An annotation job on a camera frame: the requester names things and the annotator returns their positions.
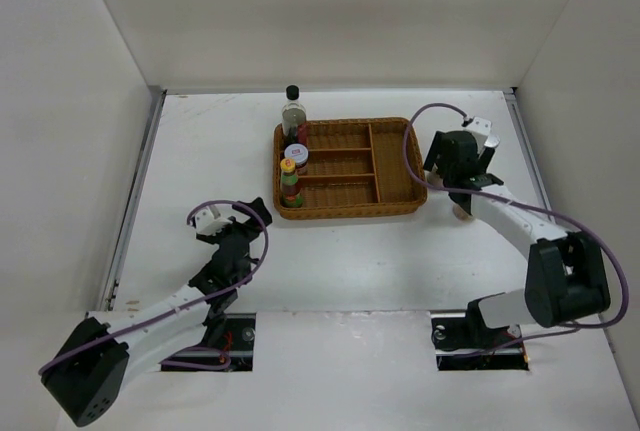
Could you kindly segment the red green sauce bottle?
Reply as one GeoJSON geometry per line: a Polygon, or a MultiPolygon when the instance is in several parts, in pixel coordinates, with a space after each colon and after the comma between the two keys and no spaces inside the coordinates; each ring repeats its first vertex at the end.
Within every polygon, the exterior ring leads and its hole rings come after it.
{"type": "Polygon", "coordinates": [[[280,161],[280,196],[281,202],[288,208],[299,208],[303,205],[301,187],[296,163],[291,158],[280,161]]]}

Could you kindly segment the small jar white lid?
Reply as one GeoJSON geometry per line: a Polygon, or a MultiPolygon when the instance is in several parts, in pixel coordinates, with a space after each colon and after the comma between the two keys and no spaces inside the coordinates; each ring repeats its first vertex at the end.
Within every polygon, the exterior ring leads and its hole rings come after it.
{"type": "Polygon", "coordinates": [[[295,162],[299,175],[304,175],[308,169],[309,150],[299,143],[290,144],[284,151],[284,157],[295,162]]]}

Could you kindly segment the dark soy sauce bottle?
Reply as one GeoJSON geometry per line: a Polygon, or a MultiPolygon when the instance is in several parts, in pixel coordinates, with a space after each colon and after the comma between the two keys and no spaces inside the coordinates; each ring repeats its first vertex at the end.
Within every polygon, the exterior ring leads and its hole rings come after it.
{"type": "Polygon", "coordinates": [[[281,111],[282,133],[286,146],[291,144],[307,145],[306,109],[299,101],[300,90],[297,85],[289,85],[285,90],[287,103],[281,111]]]}

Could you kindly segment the black cap pepper shaker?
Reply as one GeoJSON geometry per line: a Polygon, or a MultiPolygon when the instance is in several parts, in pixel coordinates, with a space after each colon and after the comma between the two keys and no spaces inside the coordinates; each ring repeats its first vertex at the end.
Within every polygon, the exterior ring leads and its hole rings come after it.
{"type": "Polygon", "coordinates": [[[427,175],[427,183],[435,188],[443,187],[443,179],[436,173],[429,173],[427,175]]]}

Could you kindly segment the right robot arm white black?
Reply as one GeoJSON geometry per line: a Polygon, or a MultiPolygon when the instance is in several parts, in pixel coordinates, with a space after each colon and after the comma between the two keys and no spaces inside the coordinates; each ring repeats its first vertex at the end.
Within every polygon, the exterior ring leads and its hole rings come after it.
{"type": "Polygon", "coordinates": [[[523,288],[473,300],[461,318],[436,320],[433,338],[443,350],[489,348],[521,324],[551,328],[611,304],[595,239],[517,207],[504,182],[487,170],[493,154],[469,131],[438,131],[424,162],[441,178],[456,212],[491,226],[527,260],[523,288]]]}

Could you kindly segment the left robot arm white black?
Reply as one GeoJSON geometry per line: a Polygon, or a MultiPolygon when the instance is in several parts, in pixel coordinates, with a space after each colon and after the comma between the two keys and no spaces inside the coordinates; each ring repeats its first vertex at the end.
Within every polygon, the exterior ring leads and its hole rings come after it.
{"type": "Polygon", "coordinates": [[[264,262],[251,257],[250,246],[269,237],[272,216],[260,197],[227,203],[243,220],[221,216],[221,204],[207,201],[186,218],[197,240],[216,249],[185,285],[114,321],[85,318],[39,370],[42,385],[76,426],[99,419],[138,375],[190,347],[210,350],[223,341],[226,310],[264,262]]]}

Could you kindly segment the white blue cylindrical shaker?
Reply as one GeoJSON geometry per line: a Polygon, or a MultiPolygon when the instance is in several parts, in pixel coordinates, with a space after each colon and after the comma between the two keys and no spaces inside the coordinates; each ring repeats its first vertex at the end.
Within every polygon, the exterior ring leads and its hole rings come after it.
{"type": "Polygon", "coordinates": [[[487,136],[484,147],[489,149],[496,149],[500,144],[500,138],[496,134],[490,134],[487,136]]]}

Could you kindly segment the pink cap spice shaker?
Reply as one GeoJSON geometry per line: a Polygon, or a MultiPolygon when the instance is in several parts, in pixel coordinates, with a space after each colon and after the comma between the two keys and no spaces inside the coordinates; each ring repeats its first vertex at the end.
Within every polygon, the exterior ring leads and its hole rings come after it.
{"type": "Polygon", "coordinates": [[[458,204],[454,204],[452,206],[452,212],[454,214],[454,216],[462,221],[462,222],[469,222],[472,221],[474,219],[474,217],[469,214],[468,212],[466,212],[461,206],[459,206],[458,204]]]}

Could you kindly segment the brown wicker divided basket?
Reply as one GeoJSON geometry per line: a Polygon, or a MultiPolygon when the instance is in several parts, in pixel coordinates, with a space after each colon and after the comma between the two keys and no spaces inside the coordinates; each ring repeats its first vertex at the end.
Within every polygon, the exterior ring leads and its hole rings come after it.
{"type": "Polygon", "coordinates": [[[314,120],[307,124],[309,158],[299,178],[302,205],[284,205],[282,126],[273,137],[273,203],[288,220],[373,218],[411,214],[427,200],[416,135],[401,117],[314,120]]]}

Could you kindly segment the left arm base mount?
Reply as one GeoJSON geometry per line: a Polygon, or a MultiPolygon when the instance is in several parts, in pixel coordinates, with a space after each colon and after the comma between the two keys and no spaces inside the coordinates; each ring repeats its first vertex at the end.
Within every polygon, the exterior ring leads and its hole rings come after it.
{"type": "Polygon", "coordinates": [[[160,364],[162,372],[251,372],[255,313],[227,314],[207,327],[202,340],[160,364]]]}

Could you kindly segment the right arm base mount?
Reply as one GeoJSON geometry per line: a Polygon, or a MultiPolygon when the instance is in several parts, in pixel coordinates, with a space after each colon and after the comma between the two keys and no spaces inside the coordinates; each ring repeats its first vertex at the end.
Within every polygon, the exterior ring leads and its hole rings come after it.
{"type": "Polygon", "coordinates": [[[439,371],[528,371],[519,325],[489,328],[479,305],[431,313],[431,341],[439,371]]]}

